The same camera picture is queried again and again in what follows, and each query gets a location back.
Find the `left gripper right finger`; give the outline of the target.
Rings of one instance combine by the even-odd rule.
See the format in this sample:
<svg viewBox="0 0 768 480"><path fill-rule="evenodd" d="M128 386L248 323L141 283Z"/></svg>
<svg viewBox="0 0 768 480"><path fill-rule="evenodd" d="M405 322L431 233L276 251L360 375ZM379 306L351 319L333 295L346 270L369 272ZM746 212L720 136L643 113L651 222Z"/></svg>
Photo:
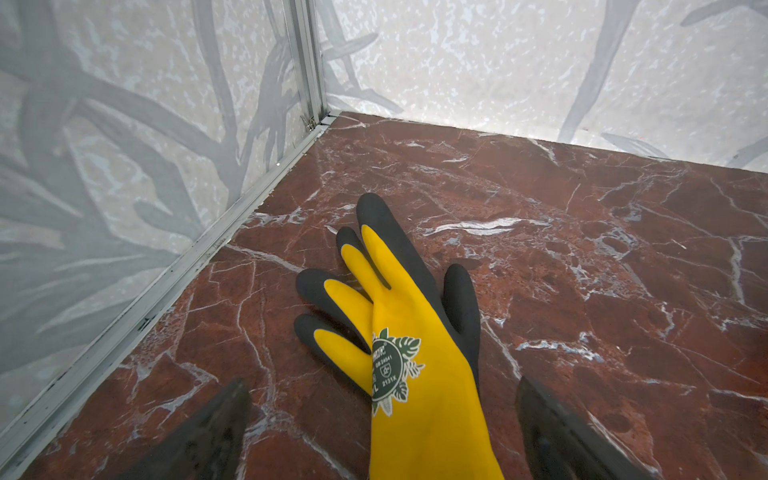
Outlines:
<svg viewBox="0 0 768 480"><path fill-rule="evenodd" d="M540 382L522 377L515 409L535 479L649 479Z"/></svg>

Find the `aluminium frame rail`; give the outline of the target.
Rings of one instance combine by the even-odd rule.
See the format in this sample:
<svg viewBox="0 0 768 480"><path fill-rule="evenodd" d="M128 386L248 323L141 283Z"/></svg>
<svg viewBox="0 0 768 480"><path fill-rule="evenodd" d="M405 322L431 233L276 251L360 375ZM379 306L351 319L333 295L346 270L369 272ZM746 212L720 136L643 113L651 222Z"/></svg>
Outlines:
<svg viewBox="0 0 768 480"><path fill-rule="evenodd" d="M310 1L1 5L1 475L311 144Z"/></svg>

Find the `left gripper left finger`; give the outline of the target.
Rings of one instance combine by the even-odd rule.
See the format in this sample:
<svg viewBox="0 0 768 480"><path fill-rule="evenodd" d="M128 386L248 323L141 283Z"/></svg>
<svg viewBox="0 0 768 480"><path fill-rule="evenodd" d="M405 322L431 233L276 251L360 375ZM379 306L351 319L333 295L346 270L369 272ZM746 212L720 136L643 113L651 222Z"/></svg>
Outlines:
<svg viewBox="0 0 768 480"><path fill-rule="evenodd" d="M235 478L250 405L244 380L234 379L119 477Z"/></svg>

